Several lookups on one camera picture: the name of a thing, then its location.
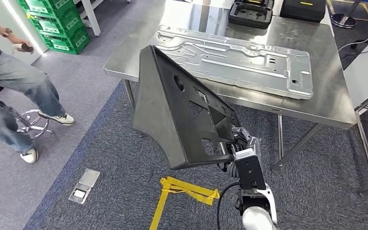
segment stainless steel table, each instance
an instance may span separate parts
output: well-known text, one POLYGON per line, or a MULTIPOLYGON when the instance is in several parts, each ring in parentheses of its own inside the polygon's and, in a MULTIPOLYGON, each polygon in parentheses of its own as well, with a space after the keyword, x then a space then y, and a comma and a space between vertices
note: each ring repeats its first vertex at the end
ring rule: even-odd
POLYGON ((156 1, 109 58, 104 66, 105 72, 124 79, 129 100, 134 106, 129 81, 139 80, 140 50, 149 45, 150 38, 160 25, 307 51, 311 57, 314 86, 314 96, 310 100, 291 99, 201 80, 229 103, 279 114, 280 161, 273 165, 274 171, 279 170, 324 125, 349 129, 356 124, 335 40, 328 25, 273 17, 269 28, 261 30, 228 23, 228 14, 229 10, 223 8, 174 0, 156 1), (282 115, 316 123, 284 156, 282 115))

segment stacked crates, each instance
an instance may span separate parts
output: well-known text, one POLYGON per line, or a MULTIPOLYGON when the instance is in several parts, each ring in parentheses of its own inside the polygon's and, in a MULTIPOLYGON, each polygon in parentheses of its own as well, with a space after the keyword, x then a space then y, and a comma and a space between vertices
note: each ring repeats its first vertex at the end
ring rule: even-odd
POLYGON ((50 50, 79 54, 90 42, 73 0, 18 0, 50 50))

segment chrome stool base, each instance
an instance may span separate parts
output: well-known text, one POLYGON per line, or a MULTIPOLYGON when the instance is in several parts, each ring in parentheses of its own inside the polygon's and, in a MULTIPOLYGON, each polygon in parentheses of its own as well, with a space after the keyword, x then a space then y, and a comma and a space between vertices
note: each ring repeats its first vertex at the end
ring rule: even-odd
POLYGON ((40 117, 37 113, 38 111, 38 109, 32 109, 20 114, 13 109, 16 120, 23 125, 23 127, 19 127, 19 129, 28 133, 30 135, 30 139, 32 140, 40 137, 44 132, 48 132, 51 135, 55 134, 53 131, 48 129, 49 120, 40 117), (30 122, 32 115, 34 115, 36 118, 30 122))
POLYGON ((356 25, 356 20, 352 17, 345 16, 343 13, 336 13, 331 16, 332 24, 345 28, 350 29, 356 25))

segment jeans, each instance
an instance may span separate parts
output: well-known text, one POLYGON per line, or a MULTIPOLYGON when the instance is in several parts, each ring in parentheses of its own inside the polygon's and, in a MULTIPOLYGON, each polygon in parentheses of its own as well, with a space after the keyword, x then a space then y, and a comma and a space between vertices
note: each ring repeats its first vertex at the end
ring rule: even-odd
MULTIPOLYGON (((4 53, 0 55, 0 86, 23 93, 49 116, 65 113, 57 90, 47 74, 4 53)), ((33 149, 29 135, 17 130, 18 124, 12 108, 0 101, 0 142, 8 144, 17 152, 33 149)))

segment small metal plate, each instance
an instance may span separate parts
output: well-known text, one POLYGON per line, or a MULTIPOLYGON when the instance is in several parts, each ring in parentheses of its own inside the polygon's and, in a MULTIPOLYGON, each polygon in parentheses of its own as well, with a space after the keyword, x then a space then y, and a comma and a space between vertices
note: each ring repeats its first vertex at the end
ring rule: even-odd
POLYGON ((295 99, 310 99, 307 52, 162 25, 152 37, 172 60, 195 77, 295 99))
POLYGON ((86 169, 78 183, 74 186, 74 189, 69 196, 69 200, 79 204, 84 204, 92 187, 94 187, 99 174, 100 172, 98 171, 86 169))

